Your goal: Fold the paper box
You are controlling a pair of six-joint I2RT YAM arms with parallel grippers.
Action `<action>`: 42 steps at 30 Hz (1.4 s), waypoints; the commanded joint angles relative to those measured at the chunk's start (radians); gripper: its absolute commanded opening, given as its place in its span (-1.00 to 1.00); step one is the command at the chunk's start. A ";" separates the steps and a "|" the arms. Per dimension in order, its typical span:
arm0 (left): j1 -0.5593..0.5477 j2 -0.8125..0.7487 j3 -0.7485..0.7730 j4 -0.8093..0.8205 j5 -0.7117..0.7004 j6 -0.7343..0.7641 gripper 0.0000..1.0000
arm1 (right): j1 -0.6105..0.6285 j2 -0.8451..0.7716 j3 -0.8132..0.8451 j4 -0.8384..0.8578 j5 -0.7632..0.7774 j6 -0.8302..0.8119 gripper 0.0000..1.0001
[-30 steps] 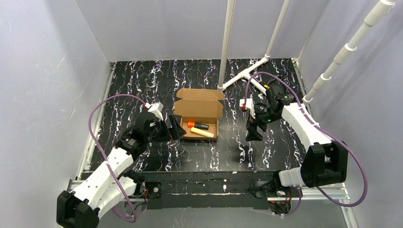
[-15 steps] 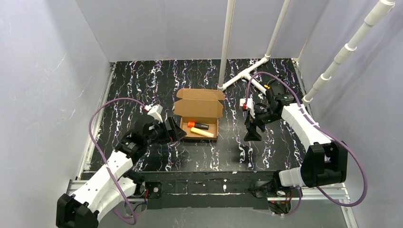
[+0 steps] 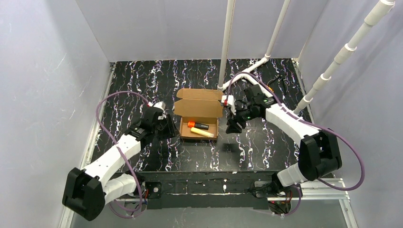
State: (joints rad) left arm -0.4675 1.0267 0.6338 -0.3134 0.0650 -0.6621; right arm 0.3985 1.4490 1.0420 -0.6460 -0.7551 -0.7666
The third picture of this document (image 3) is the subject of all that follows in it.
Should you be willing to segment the yellow highlighter marker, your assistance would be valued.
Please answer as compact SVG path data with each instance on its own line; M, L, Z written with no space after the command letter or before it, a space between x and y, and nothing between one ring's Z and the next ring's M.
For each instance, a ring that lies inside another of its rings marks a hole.
M205 130L202 130L202 129L199 129L199 128L195 128L195 127L191 128L191 132L199 134L199 135L202 135L203 137L206 137L206 138L214 138L215 137L215 135L213 133L210 133L208 131L205 131Z

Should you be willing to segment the orange capped black marker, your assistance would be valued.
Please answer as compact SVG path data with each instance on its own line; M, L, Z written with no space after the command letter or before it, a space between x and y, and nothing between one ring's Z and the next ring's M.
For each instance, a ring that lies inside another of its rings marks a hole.
M197 129L202 129L202 130L209 129L209 125L203 124L203 123L197 123L197 122L188 122L187 126L190 128L197 128Z

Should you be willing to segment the brown cardboard box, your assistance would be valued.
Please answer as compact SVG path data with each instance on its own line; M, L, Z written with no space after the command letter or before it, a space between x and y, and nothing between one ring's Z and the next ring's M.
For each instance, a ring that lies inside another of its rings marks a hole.
M186 140L210 140L216 141L219 134L219 118L223 117L221 98L223 92L212 89L181 88L174 102L174 114L181 117L179 133ZM208 125L206 132L213 136L203 136L191 131L188 122Z

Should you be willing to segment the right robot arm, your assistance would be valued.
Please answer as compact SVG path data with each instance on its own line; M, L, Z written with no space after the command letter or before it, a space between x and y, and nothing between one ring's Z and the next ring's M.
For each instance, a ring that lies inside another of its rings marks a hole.
M224 95L221 104L229 108L226 133L241 133L249 120L262 118L274 124L290 137L299 148L297 163L274 173L271 181L256 184L248 192L277 194L289 186L314 181L342 167L342 159L336 136L324 130L303 123L283 103L268 97L259 85L244 90L247 102Z

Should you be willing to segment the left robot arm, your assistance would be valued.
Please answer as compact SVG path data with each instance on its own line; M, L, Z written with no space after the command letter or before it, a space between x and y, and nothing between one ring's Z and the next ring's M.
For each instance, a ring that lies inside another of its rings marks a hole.
M88 221L94 220L109 202L129 193L142 197L141 181L131 173L113 175L130 158L140 153L154 139L178 135L165 103L149 104L142 116L120 137L115 145L83 169L73 168L67 175L62 204Z

